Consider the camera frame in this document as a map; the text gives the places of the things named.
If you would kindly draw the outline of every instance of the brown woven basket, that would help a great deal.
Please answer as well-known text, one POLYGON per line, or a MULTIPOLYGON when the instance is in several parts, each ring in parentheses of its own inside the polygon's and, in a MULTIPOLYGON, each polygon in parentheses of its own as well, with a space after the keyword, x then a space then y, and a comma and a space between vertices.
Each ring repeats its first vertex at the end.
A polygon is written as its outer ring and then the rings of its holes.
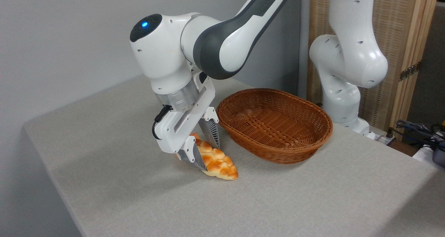
POLYGON ((284 91, 239 91, 224 99, 216 111, 219 124, 238 145, 274 163, 304 161, 332 135, 326 112, 284 91))

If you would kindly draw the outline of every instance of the basket rim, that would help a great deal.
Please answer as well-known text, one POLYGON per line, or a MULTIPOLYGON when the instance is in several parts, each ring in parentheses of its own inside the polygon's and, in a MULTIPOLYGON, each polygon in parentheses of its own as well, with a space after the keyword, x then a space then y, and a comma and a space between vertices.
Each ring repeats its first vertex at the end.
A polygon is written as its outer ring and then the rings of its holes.
POLYGON ((241 137, 241 138, 243 138, 243 140, 251 142, 252 144, 259 145, 259 146, 262 146, 264 148, 269 148, 271 150, 304 150, 305 152, 310 151, 310 150, 316 150, 316 149, 320 148, 322 145, 324 145, 329 140, 329 138, 332 136, 332 133, 333 133, 333 122, 332 122, 331 117, 326 113, 326 111, 324 111, 323 109, 321 109, 317 105, 315 105, 315 104, 313 104, 313 103, 311 103, 311 102, 309 102, 309 101, 307 101, 305 99, 302 99, 302 98, 300 98, 298 96, 294 96, 291 93, 288 93, 288 92, 282 91, 282 90, 271 89, 271 88, 249 88, 249 89, 237 91, 236 93, 233 93, 230 96, 227 96, 223 101, 221 101, 218 104, 218 107, 216 108, 216 111, 218 112, 221 109, 221 104, 224 104, 224 102, 227 102, 228 99, 230 99, 231 96, 234 96, 234 95, 239 94, 239 93, 254 92, 254 91, 257 91, 257 90, 267 91, 267 92, 274 92, 274 93, 280 93, 282 95, 290 95, 291 99, 297 100, 297 101, 299 101, 301 103, 305 103, 307 105, 310 105, 311 107, 314 107, 315 112, 317 112, 318 115, 320 115, 321 117, 326 119, 327 122, 329 122, 329 129, 327 130, 327 132, 319 140, 317 140, 316 142, 314 142, 314 143, 312 143, 310 145, 302 146, 302 147, 285 147, 284 148, 284 147, 272 147, 272 146, 265 145, 263 143, 251 140, 250 138, 244 136, 244 134, 242 132, 240 132, 238 129, 236 129, 236 128, 234 128, 234 127, 224 123, 224 121, 221 120, 221 118, 219 120, 219 124, 221 124, 221 126, 223 126, 223 128, 225 128, 225 127, 229 128, 231 131, 233 131, 233 133, 237 134, 236 135, 237 137, 241 137))

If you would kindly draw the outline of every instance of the bread roll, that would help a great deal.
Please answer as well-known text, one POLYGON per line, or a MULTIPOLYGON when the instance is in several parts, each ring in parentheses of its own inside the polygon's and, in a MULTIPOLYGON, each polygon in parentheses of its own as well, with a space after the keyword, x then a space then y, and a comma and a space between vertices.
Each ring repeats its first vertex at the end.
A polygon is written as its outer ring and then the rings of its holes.
POLYGON ((218 177, 224 180, 236 180, 238 171, 229 156, 223 151, 213 148, 208 142, 203 141, 195 133, 191 134, 196 138, 196 145, 202 155, 202 160, 207 167, 205 174, 211 177, 218 177))

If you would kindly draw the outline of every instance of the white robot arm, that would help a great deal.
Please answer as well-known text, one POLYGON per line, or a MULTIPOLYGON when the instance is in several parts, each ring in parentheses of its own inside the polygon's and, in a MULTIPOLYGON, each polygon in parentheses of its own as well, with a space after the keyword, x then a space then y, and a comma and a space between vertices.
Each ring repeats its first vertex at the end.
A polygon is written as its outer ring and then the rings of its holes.
POLYGON ((130 34, 132 50, 164 105, 153 134, 162 151, 206 170, 190 133, 199 124, 219 147, 215 88, 209 77, 227 79, 240 71, 285 0, 248 0, 238 14, 220 22, 199 13, 153 14, 130 34))
POLYGON ((359 87, 373 88, 388 71, 372 28, 374 0, 331 0, 329 24, 336 35, 319 36, 310 59, 320 75, 323 109, 332 120, 373 138, 369 124, 358 118, 359 87))

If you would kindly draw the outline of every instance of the metal hinge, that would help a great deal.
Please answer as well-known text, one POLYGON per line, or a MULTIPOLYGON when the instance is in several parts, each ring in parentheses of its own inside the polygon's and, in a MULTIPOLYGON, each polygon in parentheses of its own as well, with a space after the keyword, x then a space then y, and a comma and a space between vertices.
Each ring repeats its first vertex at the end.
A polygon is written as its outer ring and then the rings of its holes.
POLYGON ((405 69, 404 71, 402 71, 402 73, 400 74, 400 79, 399 81, 405 80, 406 78, 412 76, 413 74, 415 74, 416 72, 419 71, 420 66, 421 66, 422 61, 419 61, 418 63, 414 64, 413 66, 409 67, 408 69, 405 69))

